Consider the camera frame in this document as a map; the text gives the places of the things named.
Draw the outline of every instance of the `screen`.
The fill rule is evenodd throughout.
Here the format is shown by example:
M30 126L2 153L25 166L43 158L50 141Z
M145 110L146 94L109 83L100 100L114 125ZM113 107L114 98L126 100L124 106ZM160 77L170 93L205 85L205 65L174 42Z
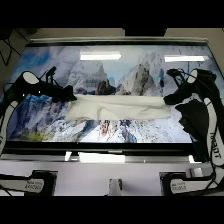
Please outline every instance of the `screen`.
M201 56L202 60L188 61L184 57L184 61L181 61L178 59L179 56ZM187 73L195 68L207 69L217 75L216 84L221 97L224 97L223 77L207 46L26 47L10 82L14 82L24 71L41 77L53 66L56 67L54 79L57 83L63 87L73 86L75 94L134 96L166 96L174 93L177 86L166 74L168 69L181 68ZM11 117L8 140L191 143L190 136L183 131L178 122L181 113L174 107L171 107L171 117L165 119L71 122L65 121L67 108L68 103L53 103L51 97L28 95Z

